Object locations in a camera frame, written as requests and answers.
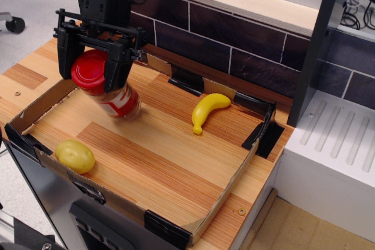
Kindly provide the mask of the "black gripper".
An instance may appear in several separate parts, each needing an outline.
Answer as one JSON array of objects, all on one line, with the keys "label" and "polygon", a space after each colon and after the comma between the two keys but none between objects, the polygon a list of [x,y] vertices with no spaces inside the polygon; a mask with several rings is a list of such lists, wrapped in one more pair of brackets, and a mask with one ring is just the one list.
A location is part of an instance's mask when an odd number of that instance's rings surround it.
[{"label": "black gripper", "polygon": [[59,73],[71,79],[71,70],[86,47],[107,51],[104,91],[125,86],[133,61],[140,56],[142,28],[129,25],[131,8],[146,0],[78,0],[79,12],[61,8],[54,36]]}]

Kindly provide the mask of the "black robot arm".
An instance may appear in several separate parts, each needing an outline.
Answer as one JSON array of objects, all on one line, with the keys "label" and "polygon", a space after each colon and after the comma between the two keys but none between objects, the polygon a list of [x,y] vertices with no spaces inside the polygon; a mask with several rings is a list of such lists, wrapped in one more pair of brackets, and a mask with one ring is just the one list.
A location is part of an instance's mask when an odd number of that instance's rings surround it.
[{"label": "black robot arm", "polygon": [[147,0],[78,0],[80,12],[71,13],[63,8],[54,37],[57,39],[59,73],[71,78],[74,62],[86,47],[108,54],[104,67],[104,91],[122,88],[133,61],[142,57],[142,28],[129,25],[131,8]]}]

